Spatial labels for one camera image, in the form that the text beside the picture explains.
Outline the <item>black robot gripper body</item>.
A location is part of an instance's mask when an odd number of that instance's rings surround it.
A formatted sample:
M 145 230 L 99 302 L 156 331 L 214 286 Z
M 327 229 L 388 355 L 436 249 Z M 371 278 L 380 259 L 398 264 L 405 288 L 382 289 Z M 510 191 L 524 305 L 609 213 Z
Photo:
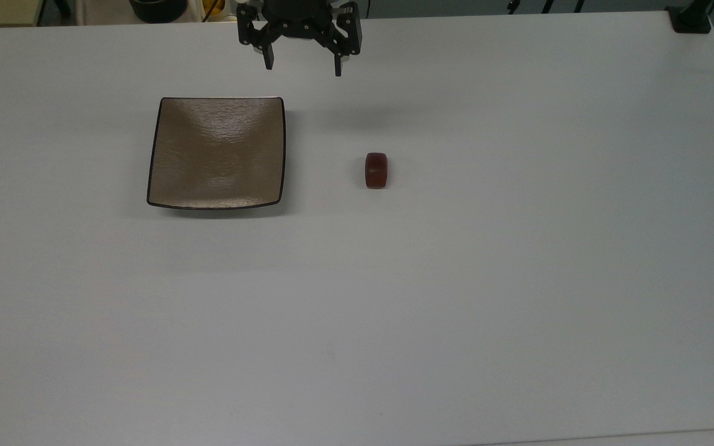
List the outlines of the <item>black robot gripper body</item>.
M 332 1 L 264 1 L 261 14 L 266 20 L 260 29 L 261 42 L 275 42 L 279 37 L 340 41 Z

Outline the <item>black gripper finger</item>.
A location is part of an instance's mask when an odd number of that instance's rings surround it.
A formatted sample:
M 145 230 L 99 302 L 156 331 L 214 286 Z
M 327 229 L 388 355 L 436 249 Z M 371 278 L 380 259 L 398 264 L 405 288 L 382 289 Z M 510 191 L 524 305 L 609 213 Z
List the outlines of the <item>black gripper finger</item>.
M 275 29 L 270 24 L 261 29 L 255 28 L 258 8 L 252 5 L 236 6 L 236 23 L 239 40 L 242 45 L 252 46 L 263 57 L 267 70 L 274 67 Z
M 322 46 L 332 54 L 335 76 L 340 77 L 346 60 L 361 53 L 363 35 L 359 3 L 327 2 L 325 12 L 329 21 L 322 31 Z

